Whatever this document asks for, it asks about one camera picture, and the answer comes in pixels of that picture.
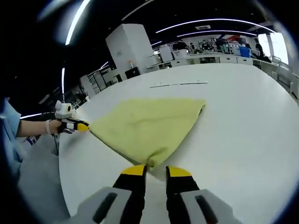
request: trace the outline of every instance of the gray floor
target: gray floor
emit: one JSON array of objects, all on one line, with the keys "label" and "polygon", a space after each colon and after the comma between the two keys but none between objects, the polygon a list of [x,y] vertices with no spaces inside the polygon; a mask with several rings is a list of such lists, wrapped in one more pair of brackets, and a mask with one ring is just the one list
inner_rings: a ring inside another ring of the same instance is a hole
[{"label": "gray floor", "polygon": [[41,223],[70,217],[61,189],[54,138],[42,136],[30,147],[20,169],[18,187]]}]

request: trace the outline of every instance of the person's hand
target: person's hand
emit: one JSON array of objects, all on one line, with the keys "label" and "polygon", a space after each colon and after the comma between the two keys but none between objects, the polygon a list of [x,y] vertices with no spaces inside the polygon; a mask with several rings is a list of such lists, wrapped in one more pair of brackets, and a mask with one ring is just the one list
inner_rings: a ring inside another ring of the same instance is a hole
[{"label": "person's hand", "polygon": [[49,126],[50,126],[51,133],[58,133],[58,127],[61,126],[61,121],[52,120],[49,122]]}]

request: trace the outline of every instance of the black ceiling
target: black ceiling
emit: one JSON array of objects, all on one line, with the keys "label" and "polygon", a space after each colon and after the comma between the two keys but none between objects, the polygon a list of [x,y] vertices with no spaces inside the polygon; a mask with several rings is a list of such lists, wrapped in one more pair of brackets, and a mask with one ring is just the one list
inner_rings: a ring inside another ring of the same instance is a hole
[{"label": "black ceiling", "polygon": [[[22,1],[11,5],[14,14],[9,17],[7,28],[7,69],[10,90],[8,95],[22,93],[18,101],[31,98],[41,100],[45,94],[60,86],[61,68],[65,67],[66,89],[78,82],[79,77],[98,69],[104,62],[112,62],[105,38],[121,23],[143,24],[151,43],[169,42],[177,35],[195,32],[195,26],[210,25],[211,29],[247,31],[251,25],[231,21],[199,22],[175,27],[156,34],[156,31],[178,23],[230,18],[254,23],[266,21],[250,2],[154,0],[137,10],[127,19],[121,19],[143,0],[90,0],[76,26],[70,45],[57,40],[57,27],[64,22],[64,15],[81,0],[69,1],[58,10],[36,23],[36,15],[47,5],[46,0],[28,5]],[[252,31],[265,33],[266,30]]]}]

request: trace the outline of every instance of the white desk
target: white desk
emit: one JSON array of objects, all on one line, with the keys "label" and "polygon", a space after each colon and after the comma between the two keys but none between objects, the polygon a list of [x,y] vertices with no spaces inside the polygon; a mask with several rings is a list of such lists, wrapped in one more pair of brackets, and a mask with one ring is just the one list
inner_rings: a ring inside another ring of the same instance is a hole
[{"label": "white desk", "polygon": [[[149,88],[198,79],[208,84]],[[299,179],[299,108],[264,72],[230,63],[159,70],[105,89],[78,109],[79,117],[91,122],[132,97],[207,100],[181,145],[152,171],[158,179],[164,179],[166,165],[187,169],[201,189],[231,205],[245,224],[271,223],[287,205]],[[81,201],[112,186],[129,166],[90,133],[62,134],[59,171],[71,216]],[[165,183],[158,179],[148,174],[141,223],[169,223]]]}]

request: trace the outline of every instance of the yellow towel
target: yellow towel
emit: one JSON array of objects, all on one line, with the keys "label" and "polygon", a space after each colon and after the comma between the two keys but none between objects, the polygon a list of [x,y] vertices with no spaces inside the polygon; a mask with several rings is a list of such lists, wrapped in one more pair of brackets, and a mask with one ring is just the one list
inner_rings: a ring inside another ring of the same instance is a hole
[{"label": "yellow towel", "polygon": [[159,165],[191,130],[202,99],[129,99],[89,125],[113,150],[151,167]]}]

